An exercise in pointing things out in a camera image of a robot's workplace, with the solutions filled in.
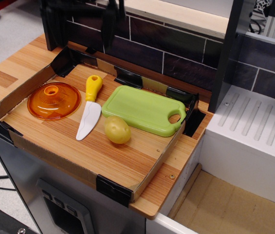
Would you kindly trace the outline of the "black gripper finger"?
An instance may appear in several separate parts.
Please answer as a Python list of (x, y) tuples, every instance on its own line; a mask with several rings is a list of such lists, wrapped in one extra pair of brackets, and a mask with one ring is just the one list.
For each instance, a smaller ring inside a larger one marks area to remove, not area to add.
[(110, 0), (103, 13), (101, 37), (105, 50), (109, 50), (112, 47), (117, 23), (126, 19), (124, 0), (119, 0), (118, 2)]
[(58, 1), (40, 0), (39, 7), (47, 46), (66, 46), (66, 18)]

